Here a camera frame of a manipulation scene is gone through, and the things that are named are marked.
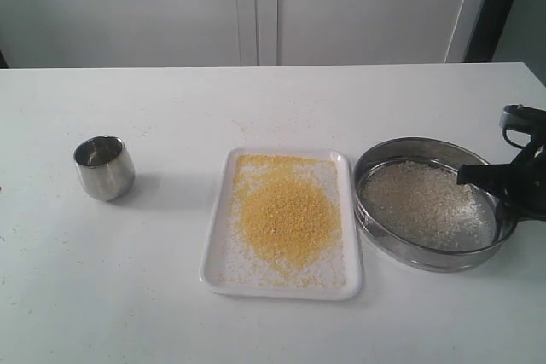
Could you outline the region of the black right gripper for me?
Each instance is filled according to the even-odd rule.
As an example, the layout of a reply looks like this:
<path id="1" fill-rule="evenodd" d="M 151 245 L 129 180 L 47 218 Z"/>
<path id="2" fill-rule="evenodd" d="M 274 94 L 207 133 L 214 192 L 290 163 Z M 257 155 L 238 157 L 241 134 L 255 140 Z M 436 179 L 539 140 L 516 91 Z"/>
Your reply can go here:
<path id="1" fill-rule="evenodd" d="M 496 197 L 503 217 L 545 222 L 545 134 L 537 133 L 511 164 L 462 165 L 457 185 L 474 185 Z"/>

